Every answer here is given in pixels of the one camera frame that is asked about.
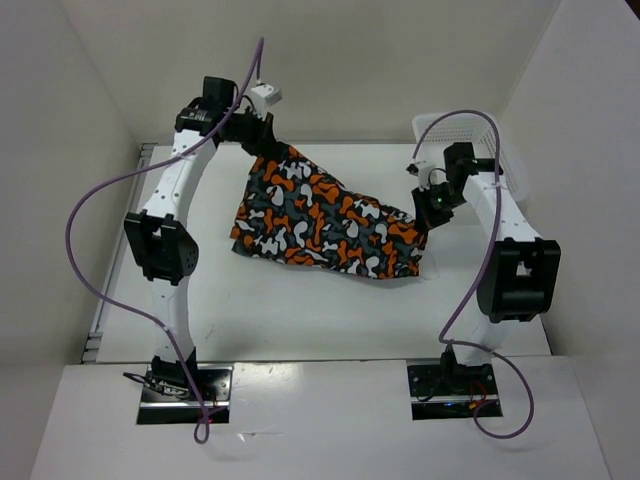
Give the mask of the orange camouflage shorts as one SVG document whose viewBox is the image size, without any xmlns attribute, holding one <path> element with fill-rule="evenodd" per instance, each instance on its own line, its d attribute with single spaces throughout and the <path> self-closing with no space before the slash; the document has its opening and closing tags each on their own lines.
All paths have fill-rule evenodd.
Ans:
<svg viewBox="0 0 640 480">
<path fill-rule="evenodd" d="M 427 233 L 409 213 L 348 189 L 289 144 L 252 154 L 234 253 L 374 280 L 419 276 Z"/>
</svg>

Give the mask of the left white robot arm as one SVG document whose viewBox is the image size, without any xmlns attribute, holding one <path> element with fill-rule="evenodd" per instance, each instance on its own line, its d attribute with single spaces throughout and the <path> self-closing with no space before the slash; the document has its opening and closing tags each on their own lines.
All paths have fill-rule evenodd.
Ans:
<svg viewBox="0 0 640 480">
<path fill-rule="evenodd" d="M 124 219 L 135 263 L 150 282 L 152 314 L 161 330 L 147 385 L 180 400 L 205 392 L 189 328 L 188 285 L 199 247 L 187 230 L 189 209 L 202 175 L 222 142 L 254 146 L 271 140 L 269 109 L 282 98 L 263 81 L 245 93 L 227 79 L 207 77 L 203 93 L 177 115 L 173 163 L 144 206 Z"/>
</svg>

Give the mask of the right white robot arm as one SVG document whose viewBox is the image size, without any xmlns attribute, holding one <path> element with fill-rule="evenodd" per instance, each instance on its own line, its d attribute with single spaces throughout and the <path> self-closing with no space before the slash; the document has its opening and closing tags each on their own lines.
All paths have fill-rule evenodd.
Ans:
<svg viewBox="0 0 640 480">
<path fill-rule="evenodd" d="M 529 322 L 549 310 L 561 258 L 558 242 L 544 239 L 525 219 L 497 159 L 477 157 L 469 142 L 446 147 L 443 156 L 441 182 L 433 180 L 433 168 L 422 161 L 414 160 L 407 168 L 419 180 L 412 192 L 416 214 L 435 229 L 448 223 L 456 208 L 472 208 L 488 247 L 463 300 L 476 300 L 482 318 L 468 340 L 449 338 L 453 323 L 445 323 L 439 375 L 428 391 L 417 394 L 421 403 L 471 390 L 501 347 L 507 324 Z"/>
</svg>

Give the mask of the white plastic basket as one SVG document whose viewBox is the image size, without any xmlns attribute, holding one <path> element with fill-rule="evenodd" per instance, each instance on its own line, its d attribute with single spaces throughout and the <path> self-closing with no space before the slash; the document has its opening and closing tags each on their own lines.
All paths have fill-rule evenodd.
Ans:
<svg viewBox="0 0 640 480">
<path fill-rule="evenodd" d="M 476 114 L 459 113 L 449 116 L 435 126 L 422 138 L 429 125 L 443 116 L 443 113 L 428 113 L 417 115 L 412 120 L 417 153 L 413 161 L 426 161 L 437 167 L 444 168 L 444 148 L 455 142 L 469 142 L 473 144 L 475 154 L 480 158 L 494 157 L 496 141 L 494 130 L 489 122 Z M 496 125 L 500 138 L 500 166 L 505 177 L 506 185 L 513 199 L 520 203 L 528 196 L 528 180 L 522 159 L 509 136 L 500 127 L 497 120 L 489 115 Z"/>
</svg>

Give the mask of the aluminium table edge rail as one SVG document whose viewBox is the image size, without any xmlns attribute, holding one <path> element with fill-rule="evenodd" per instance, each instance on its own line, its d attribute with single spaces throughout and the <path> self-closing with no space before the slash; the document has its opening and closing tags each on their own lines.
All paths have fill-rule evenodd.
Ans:
<svg viewBox="0 0 640 480">
<path fill-rule="evenodd" d="M 143 143 L 140 149 L 137 168 L 144 168 L 149 166 L 157 142 Z M 139 181 L 133 180 L 132 186 L 129 189 L 128 198 L 125 204 L 126 208 L 129 208 L 136 199 L 140 197 L 139 193 Z M 104 276 L 102 283 L 102 291 L 104 293 L 109 292 L 110 285 L 113 278 L 117 275 L 117 270 L 120 268 L 122 261 L 121 248 L 123 244 L 124 230 L 122 227 L 117 231 L 114 247 L 112 249 L 111 257 L 109 260 L 108 268 Z M 96 364 L 98 352 L 101 346 L 103 338 L 103 329 L 101 326 L 102 316 L 106 306 L 106 302 L 103 299 L 98 299 L 98 303 L 94 312 L 91 327 L 89 329 L 86 342 L 84 344 L 82 356 L 80 358 L 81 364 Z"/>
</svg>

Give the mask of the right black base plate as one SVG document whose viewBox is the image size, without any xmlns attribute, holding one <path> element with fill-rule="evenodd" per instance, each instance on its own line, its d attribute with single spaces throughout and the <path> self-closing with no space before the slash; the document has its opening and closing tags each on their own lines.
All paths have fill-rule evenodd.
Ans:
<svg viewBox="0 0 640 480">
<path fill-rule="evenodd" d="M 502 417 L 497 384 L 490 365 L 458 367 L 444 373 L 434 360 L 407 363 L 412 418 L 421 420 Z"/>
</svg>

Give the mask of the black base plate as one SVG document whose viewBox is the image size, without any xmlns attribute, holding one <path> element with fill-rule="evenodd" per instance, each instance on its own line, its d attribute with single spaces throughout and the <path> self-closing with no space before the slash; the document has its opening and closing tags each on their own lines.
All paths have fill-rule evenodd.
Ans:
<svg viewBox="0 0 640 480">
<path fill-rule="evenodd" d="M 209 424 L 227 424 L 234 367 L 230 364 L 200 364 L 196 382 L 206 408 Z M 137 425 L 195 425 L 202 417 L 197 398 L 187 386 L 156 380 L 148 366 L 144 375 L 128 374 L 141 384 Z"/>
<path fill-rule="evenodd" d="M 434 360 L 407 363 L 412 418 L 421 420 L 502 417 L 497 384 L 490 365 L 458 367 L 444 373 Z"/>
</svg>

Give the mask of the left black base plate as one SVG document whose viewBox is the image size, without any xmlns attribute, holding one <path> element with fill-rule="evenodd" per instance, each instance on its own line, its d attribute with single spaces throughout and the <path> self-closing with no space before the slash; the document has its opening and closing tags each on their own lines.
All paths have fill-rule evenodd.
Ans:
<svg viewBox="0 0 640 480">
<path fill-rule="evenodd" d="M 227 424 L 234 367 L 230 364 L 200 364 L 196 382 L 206 408 L 209 424 Z M 128 374 L 141 384 L 137 425 L 195 425 L 202 417 L 197 398 L 187 386 L 156 380 L 148 366 L 144 375 Z"/>
</svg>

